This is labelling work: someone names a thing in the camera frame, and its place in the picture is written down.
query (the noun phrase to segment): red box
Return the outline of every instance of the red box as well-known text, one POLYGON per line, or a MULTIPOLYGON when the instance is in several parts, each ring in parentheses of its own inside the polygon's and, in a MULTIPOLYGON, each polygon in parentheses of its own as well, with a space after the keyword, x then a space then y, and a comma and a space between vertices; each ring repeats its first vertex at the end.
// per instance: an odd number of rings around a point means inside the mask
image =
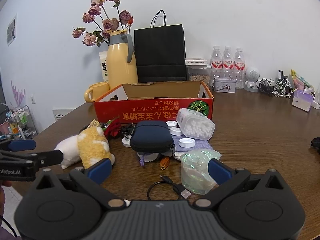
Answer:
POLYGON ((99 122, 119 117, 121 123, 137 123, 175 120, 182 107, 196 108, 212 119, 213 101, 212 93, 202 81, 170 81, 122 84, 93 104, 99 122))

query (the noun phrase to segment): navy blue pouch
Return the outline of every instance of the navy blue pouch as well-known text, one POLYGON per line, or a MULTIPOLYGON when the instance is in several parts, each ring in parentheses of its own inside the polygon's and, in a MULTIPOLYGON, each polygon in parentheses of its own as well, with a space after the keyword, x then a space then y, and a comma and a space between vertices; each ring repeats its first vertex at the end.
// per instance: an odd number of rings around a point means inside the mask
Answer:
POLYGON ((133 131, 130 146, 139 153, 175 153, 173 138, 163 121, 141 121, 133 131))

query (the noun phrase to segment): bag handle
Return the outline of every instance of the bag handle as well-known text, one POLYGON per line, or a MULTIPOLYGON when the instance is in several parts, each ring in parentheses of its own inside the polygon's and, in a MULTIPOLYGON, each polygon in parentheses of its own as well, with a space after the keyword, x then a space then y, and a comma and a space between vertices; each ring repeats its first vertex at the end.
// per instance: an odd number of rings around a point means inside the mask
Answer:
POLYGON ((166 25, 167 25, 167 17, 166 17, 166 15, 165 15, 165 12, 164 12, 163 10, 160 10, 160 11, 158 11, 158 13, 156 14, 156 16, 153 17, 153 19, 152 19, 152 21, 151 21, 151 23, 150 23, 150 28, 151 28, 151 26, 152 26, 152 22, 153 22, 153 21, 154 21, 154 23, 153 23, 153 28, 155 27, 156 20, 157 20, 157 16, 158 16, 159 13, 163 13, 163 26, 166 26, 166 25))

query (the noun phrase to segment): blue gripper pad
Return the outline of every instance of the blue gripper pad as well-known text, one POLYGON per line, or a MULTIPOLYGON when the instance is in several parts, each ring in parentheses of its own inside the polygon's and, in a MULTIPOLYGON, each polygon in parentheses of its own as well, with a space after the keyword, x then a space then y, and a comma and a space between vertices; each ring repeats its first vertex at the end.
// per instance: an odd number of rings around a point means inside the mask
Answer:
POLYGON ((13 152, 33 150, 36 147, 34 140, 12 140, 8 148, 13 152))
POLYGON ((211 159, 209 161, 208 172, 210 177, 213 178, 218 185, 231 179, 236 174, 234 170, 217 159, 211 159))
POLYGON ((111 161, 107 158, 102 159, 95 165, 85 170, 85 175, 97 184, 101 184, 111 173, 111 161))

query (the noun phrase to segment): white speaker robot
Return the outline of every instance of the white speaker robot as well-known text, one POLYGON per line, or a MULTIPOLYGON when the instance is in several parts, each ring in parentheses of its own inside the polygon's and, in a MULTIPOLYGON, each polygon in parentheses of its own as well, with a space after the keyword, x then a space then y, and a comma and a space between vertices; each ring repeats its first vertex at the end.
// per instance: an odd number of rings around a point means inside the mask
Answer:
POLYGON ((244 90, 250 92, 258 92, 257 80, 260 77, 258 69, 255 67, 247 68, 247 70, 245 71, 245 77, 247 78, 247 81, 244 83, 244 90))

